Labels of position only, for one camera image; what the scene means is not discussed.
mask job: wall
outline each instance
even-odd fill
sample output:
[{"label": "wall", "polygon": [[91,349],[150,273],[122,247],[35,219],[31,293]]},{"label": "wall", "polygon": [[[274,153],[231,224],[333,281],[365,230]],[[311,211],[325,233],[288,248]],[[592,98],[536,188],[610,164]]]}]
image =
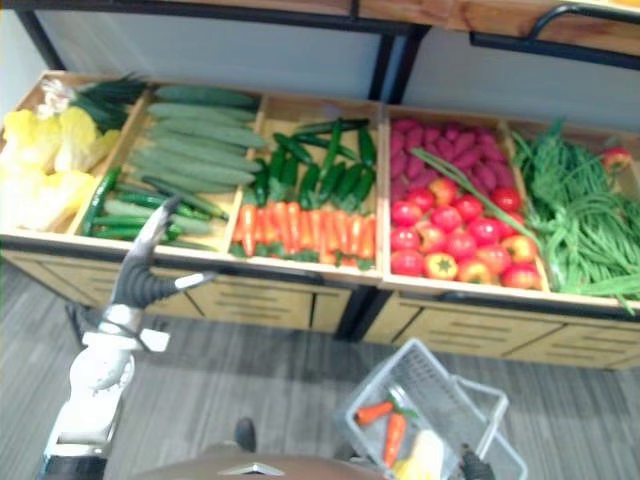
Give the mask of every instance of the wall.
[{"label": "wall", "polygon": [[[378,45],[375,35],[206,19],[56,12],[40,18],[75,70],[136,71],[345,97],[366,96]],[[2,38],[9,38],[7,23],[0,27]],[[20,47],[19,59],[7,55],[0,78],[9,65],[24,70],[34,62],[27,50]],[[564,116],[637,131],[640,73],[471,47],[464,34],[434,29],[423,42],[405,103]]]}]

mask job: wooden drawer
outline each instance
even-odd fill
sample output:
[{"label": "wooden drawer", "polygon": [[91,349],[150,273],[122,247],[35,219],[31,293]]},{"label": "wooden drawer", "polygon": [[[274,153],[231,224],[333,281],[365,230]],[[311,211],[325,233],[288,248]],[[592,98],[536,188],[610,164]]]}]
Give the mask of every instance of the wooden drawer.
[{"label": "wooden drawer", "polygon": [[221,275],[189,296],[208,319],[333,333],[351,291]]},{"label": "wooden drawer", "polygon": [[628,368],[640,364],[637,330],[567,325],[516,349],[506,358],[596,368]]},{"label": "wooden drawer", "polygon": [[412,337],[436,351],[500,357],[562,328],[523,312],[392,296],[365,340],[402,344]]}]

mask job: carrot in basket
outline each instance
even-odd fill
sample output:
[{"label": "carrot in basket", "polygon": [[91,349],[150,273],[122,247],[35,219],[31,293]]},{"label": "carrot in basket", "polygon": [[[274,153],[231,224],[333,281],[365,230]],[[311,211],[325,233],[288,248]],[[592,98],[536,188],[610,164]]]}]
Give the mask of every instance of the carrot in basket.
[{"label": "carrot in basket", "polygon": [[387,423],[387,436],[384,442],[384,464],[391,468],[398,458],[404,434],[407,431],[407,420],[401,413],[393,412]]},{"label": "carrot in basket", "polygon": [[391,402],[382,402],[367,407],[360,407],[356,411],[356,423],[364,427],[365,425],[375,422],[380,417],[391,413],[392,410],[393,403]]}]

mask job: green vegetable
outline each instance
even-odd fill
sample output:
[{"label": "green vegetable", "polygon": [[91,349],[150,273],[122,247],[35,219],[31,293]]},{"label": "green vegetable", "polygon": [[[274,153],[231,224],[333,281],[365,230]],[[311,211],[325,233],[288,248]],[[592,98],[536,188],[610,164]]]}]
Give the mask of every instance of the green vegetable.
[{"label": "green vegetable", "polygon": [[158,98],[169,102],[197,105],[224,105],[228,107],[255,107],[257,99],[225,88],[167,85],[155,92]]},{"label": "green vegetable", "polygon": [[369,168],[375,168],[376,165],[376,147],[373,144],[373,138],[367,127],[358,129],[358,149],[360,150],[360,160]]},{"label": "green vegetable", "polygon": [[102,210],[102,206],[104,205],[105,199],[109,192],[113,190],[113,187],[118,180],[118,176],[120,175],[120,171],[122,169],[120,167],[112,168],[107,172],[104,176],[96,191],[93,192],[93,197],[91,197],[91,202],[89,203],[89,208],[84,214],[82,218],[81,225],[81,233],[82,235],[90,235],[91,227],[93,224],[93,219],[96,215],[100,213]]},{"label": "green vegetable", "polygon": [[[321,148],[329,148],[331,142],[325,138],[316,137],[315,135],[309,133],[303,133],[300,135],[296,135],[295,138],[300,143],[305,143],[307,145],[313,145],[315,147]],[[349,160],[353,160],[354,162],[358,160],[358,154],[344,145],[340,145],[338,147],[338,155],[342,155],[343,157],[348,158]]]},{"label": "green vegetable", "polygon": [[325,203],[336,189],[346,168],[344,162],[337,163],[333,165],[324,176],[320,182],[320,192],[318,193],[318,201],[321,204]]},{"label": "green vegetable", "polygon": [[338,155],[338,147],[340,147],[340,137],[342,136],[342,119],[338,118],[333,124],[333,130],[331,131],[331,141],[329,142],[329,148],[327,148],[327,154],[324,157],[324,163],[322,164],[322,170],[320,176],[324,177],[333,162]]},{"label": "green vegetable", "polygon": [[[323,122],[323,123],[313,123],[309,125],[300,125],[295,129],[295,133],[296,134],[312,133],[315,135],[320,133],[332,133],[335,127],[335,123],[336,122]],[[340,130],[342,132],[346,132],[348,130],[356,130],[368,124],[369,124],[369,119],[367,118],[343,120],[341,122]]]},{"label": "green vegetable", "polygon": [[245,127],[213,125],[190,118],[168,118],[162,120],[159,124],[169,130],[184,135],[193,135],[208,140],[218,140],[242,147],[261,148],[267,144],[264,138]]},{"label": "green vegetable", "polygon": [[[132,203],[125,203],[119,200],[109,199],[104,203],[104,209],[109,215],[127,215],[132,217],[149,218],[155,211],[152,208],[140,207]],[[186,235],[207,235],[211,233],[211,224],[196,220],[194,218],[185,218],[178,215],[172,215],[171,221]]]},{"label": "green vegetable", "polygon": [[221,218],[222,220],[229,220],[229,215],[222,210],[219,206],[206,201],[192,193],[177,187],[169,182],[154,177],[143,177],[143,181],[149,185],[157,188],[161,192],[165,192],[169,195],[180,195],[181,200],[187,205],[191,205],[194,208],[202,210],[208,213],[212,217]]},{"label": "green vegetable", "polygon": [[313,158],[309,151],[300,145],[294,138],[287,137],[282,133],[274,133],[273,138],[278,142],[278,145],[291,153],[297,160],[306,165],[313,163]]}]

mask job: basket handle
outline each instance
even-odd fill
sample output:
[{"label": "basket handle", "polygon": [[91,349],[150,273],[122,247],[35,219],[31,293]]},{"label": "basket handle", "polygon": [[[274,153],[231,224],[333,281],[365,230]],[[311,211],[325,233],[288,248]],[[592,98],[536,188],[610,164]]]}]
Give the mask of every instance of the basket handle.
[{"label": "basket handle", "polygon": [[498,427],[500,426],[502,417],[504,417],[507,408],[509,408],[509,398],[502,390],[498,390],[497,388],[473,382],[466,378],[459,377],[458,375],[451,375],[451,377],[461,387],[497,397],[497,402],[489,414],[489,424],[487,425],[487,429],[484,431],[484,434],[475,449],[476,455],[483,460],[491,446],[491,442],[493,442],[493,438],[498,432]]}]

